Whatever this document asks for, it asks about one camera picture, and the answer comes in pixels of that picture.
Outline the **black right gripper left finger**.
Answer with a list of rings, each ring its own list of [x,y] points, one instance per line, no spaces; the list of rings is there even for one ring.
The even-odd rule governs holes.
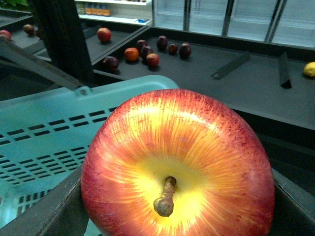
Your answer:
[[[77,168],[34,206],[1,228],[2,236],[83,236],[89,221]]]

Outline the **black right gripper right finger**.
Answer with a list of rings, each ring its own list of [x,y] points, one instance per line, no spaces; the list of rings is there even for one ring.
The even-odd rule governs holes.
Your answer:
[[[315,197],[273,170],[276,205],[270,231],[272,236],[313,236]]]

